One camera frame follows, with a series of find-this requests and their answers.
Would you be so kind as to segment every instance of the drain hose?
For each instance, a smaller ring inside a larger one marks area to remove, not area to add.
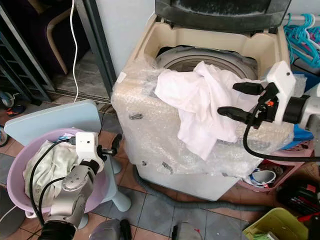
[[[218,209],[227,208],[237,211],[247,211],[247,212],[267,212],[271,209],[269,206],[262,205],[245,205],[232,203],[228,201],[208,201],[208,202],[198,202],[198,201],[176,201],[166,194],[155,190],[149,183],[142,179],[138,173],[136,165],[133,165],[133,176],[136,182],[143,187],[148,193],[157,196],[159,199],[165,201],[167,204],[180,209]]]

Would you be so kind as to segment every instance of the stool leg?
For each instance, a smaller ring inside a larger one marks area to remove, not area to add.
[[[114,157],[110,156],[110,161],[112,164],[112,169],[114,174],[118,174],[121,172],[122,165],[120,162],[118,162]]]
[[[112,201],[120,212],[126,212],[131,207],[131,199],[120,191],[116,192]]]
[[[83,215],[83,217],[81,218],[81,222],[79,224],[78,229],[83,229],[85,226],[87,226],[88,221],[89,221],[89,215],[88,215],[88,213],[85,213]]]

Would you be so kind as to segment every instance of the white cloth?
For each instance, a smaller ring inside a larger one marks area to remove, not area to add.
[[[219,115],[217,109],[232,106],[249,111],[258,102],[259,96],[232,89],[240,82],[251,81],[201,61],[192,72],[164,70],[158,76],[154,93],[178,109],[178,138],[191,152],[207,160],[217,140],[237,141],[238,123]]]
[[[37,153],[29,160],[25,170],[23,171],[23,178],[25,181],[24,191],[29,195],[29,182],[32,169],[43,153],[52,145],[50,141],[45,141]],[[68,175],[73,166],[79,165],[78,155],[76,153],[76,146],[66,142],[56,145],[50,150],[37,166],[33,177],[33,197],[38,204],[42,189],[52,180],[65,177]],[[51,206],[52,200],[61,191],[61,181],[53,183],[43,196],[42,205]]]

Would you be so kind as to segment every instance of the yellow basket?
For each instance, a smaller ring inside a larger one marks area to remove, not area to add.
[[[251,226],[243,230],[243,234],[253,240],[254,234],[272,232],[279,240],[307,240],[308,229],[284,208],[277,207],[269,211]]]

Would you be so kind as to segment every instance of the top-loading washing machine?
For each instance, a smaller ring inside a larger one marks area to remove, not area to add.
[[[242,145],[217,141],[207,161],[177,137],[178,110],[154,94],[163,68],[192,71],[200,62],[258,80],[276,62],[289,64],[280,26],[290,0],[156,0],[153,15],[114,85],[111,97],[125,150],[140,176],[190,195],[217,200],[262,159]],[[248,136],[251,147],[271,153],[292,139],[293,126],[263,122]]]

